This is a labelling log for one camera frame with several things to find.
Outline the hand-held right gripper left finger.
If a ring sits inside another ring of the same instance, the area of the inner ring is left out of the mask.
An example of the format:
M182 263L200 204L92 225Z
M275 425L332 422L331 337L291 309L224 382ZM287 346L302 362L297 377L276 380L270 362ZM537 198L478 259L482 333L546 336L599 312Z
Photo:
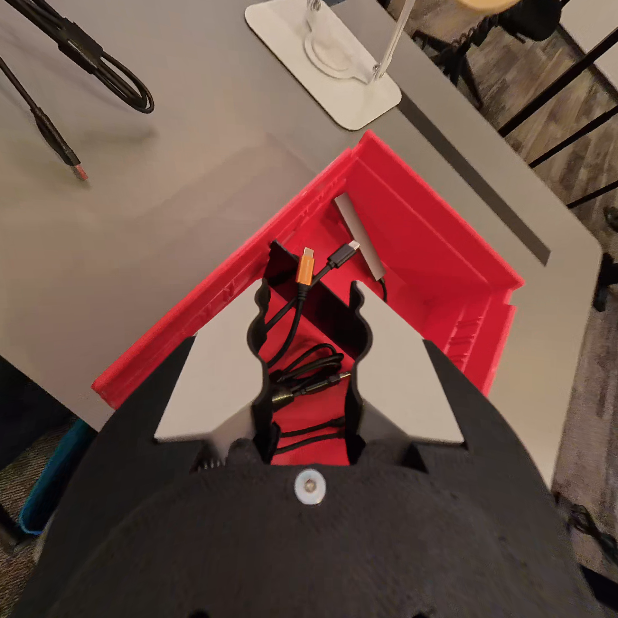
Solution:
M267 281L253 282L197 332L154 440L205 441L227 459L234 441L256 435L251 407L268 383L259 350L270 295Z

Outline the black light stand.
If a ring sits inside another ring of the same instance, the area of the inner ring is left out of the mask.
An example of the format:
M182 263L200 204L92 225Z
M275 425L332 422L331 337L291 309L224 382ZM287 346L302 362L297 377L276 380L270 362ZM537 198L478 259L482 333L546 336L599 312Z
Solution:
M590 69L596 61L604 55L608 50L613 48L617 44L617 29L615 28L611 33L606 35L594 48L584 53L584 55L571 67L569 67L564 73L562 73L556 80L554 80L549 86L528 102L519 112L517 112L510 120L508 120L499 130L498 133L502 137L505 137L512 133L522 123L529 119L534 113L539 111L546 103L551 101L562 90L564 90L569 84L571 84L577 77L584 73L584 71ZM557 155L567 147L579 141L581 138L588 136L591 132L605 125L608 121L617 116L617 105L610 110L603 112L593 120L589 121L582 128L578 129L573 134L569 135L560 143L554 145L552 148L539 155L534 159L529 167L534 169L537 166L545 163L553 156Z

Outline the teal container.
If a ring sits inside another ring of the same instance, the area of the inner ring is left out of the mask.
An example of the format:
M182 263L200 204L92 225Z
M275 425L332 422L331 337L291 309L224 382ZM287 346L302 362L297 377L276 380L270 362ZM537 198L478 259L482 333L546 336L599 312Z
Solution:
M97 432L86 422L81 419L73 422L19 512L17 522L22 532L35 537L42 534L96 436Z

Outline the silver USB hub white tag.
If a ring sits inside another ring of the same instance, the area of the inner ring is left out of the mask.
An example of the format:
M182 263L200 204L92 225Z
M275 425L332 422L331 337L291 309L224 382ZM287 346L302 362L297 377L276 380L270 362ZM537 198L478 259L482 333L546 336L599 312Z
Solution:
M375 281L382 285L385 289L386 269L382 264L378 252L372 243L370 236L364 224L360 220L360 216L355 209L351 198L347 193L340 194L334 198L337 209L339 210L345 225L351 233L353 240L360 244L360 252L364 258Z

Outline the white stand base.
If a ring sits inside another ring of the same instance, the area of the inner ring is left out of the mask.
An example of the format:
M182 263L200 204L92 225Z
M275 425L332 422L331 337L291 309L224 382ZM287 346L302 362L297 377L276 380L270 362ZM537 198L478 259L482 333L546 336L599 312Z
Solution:
M414 3L405 2L380 61L324 1L253 4L245 21L331 119L355 131L402 99L387 69Z

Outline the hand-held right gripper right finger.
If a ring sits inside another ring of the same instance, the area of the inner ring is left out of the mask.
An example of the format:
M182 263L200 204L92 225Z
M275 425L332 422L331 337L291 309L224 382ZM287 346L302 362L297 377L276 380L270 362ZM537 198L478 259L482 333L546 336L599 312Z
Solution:
M349 461L378 441L459 449L465 438L421 334L367 284L353 281L349 308L359 327L345 397Z

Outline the wooden display board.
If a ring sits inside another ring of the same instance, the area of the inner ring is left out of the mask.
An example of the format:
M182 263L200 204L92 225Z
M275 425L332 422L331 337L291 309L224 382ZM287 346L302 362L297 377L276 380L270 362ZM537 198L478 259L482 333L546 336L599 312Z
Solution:
M487 16L499 14L501 12L507 11L514 7L517 4L518 0L511 1L499 1L499 0L460 0L457 1L462 7L466 8L469 11L475 12L479 15Z

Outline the black office chair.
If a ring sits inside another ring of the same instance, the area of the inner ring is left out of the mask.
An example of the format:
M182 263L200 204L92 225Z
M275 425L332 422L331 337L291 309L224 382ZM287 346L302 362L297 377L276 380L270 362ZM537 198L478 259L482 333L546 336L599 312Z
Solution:
M429 58L455 87L463 82L479 111L484 103L467 58L471 47L479 48L495 28L501 28L521 43L526 40L542 42L558 27L561 13L561 1L517 1L504 11L484 17L451 42L420 30L413 32L412 39L422 50L431 51Z

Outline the red plastic bin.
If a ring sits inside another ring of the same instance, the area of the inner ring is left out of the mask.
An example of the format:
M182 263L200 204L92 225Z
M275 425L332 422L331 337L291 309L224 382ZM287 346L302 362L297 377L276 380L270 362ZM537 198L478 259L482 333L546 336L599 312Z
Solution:
M386 269L385 289L375 281L359 251L321 282L345 305L353 281L361 281L415 328L426 342L447 399L455 414L464 447L472 432L464 412L489 428L488 413L496 410L485 397L504 348L515 307L511 294L522 279L487 243L377 136L367 131L358 145L346 150L297 197L231 254L206 279L174 306L92 384L114 410L125 401L136 407L155 394L155 382L132 394L181 349L169 364L171 377L151 405L159 415L178 380L197 332L255 281L270 289L265 324L294 295L298 260L305 247L314 251L313 274L341 245L353 240L334 198L347 193ZM281 348L294 318L287 313L267 332L259 356L267 368L265 393L252 405L256 435L251 439L266 464L296 467L347 466L345 436L273 455L304 437L278 439L284 431L345 417L349 379L317 395L298 398L273 412L269 374L287 367L320 343L344 354L342 368L355 359L302 317L288 352L271 369L267 362Z

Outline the black bin divider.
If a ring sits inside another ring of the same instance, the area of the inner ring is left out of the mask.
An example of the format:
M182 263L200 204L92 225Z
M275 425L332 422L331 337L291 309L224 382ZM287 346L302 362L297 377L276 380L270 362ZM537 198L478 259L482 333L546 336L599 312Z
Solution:
M296 289L297 284L290 300L295 297ZM321 281L309 290L302 317L309 319L330 341L353 359L359 356L367 343L365 328L355 314L355 309L345 305Z

